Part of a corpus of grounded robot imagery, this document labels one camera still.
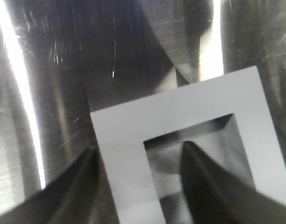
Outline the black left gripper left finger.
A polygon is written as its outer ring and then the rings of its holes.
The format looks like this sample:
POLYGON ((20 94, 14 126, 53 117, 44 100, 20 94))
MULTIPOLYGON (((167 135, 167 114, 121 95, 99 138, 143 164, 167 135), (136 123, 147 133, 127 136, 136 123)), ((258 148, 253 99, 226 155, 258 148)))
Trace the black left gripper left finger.
POLYGON ((0 224, 87 224, 97 177, 97 149, 88 149, 44 190, 0 215, 0 224))

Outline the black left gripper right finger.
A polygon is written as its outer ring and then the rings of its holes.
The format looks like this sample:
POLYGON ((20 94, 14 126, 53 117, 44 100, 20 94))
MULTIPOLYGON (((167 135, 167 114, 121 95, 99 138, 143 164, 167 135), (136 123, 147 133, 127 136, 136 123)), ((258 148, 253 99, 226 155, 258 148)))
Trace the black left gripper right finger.
POLYGON ((197 144, 185 141, 182 190, 196 224, 286 224, 286 206, 225 170, 197 144))

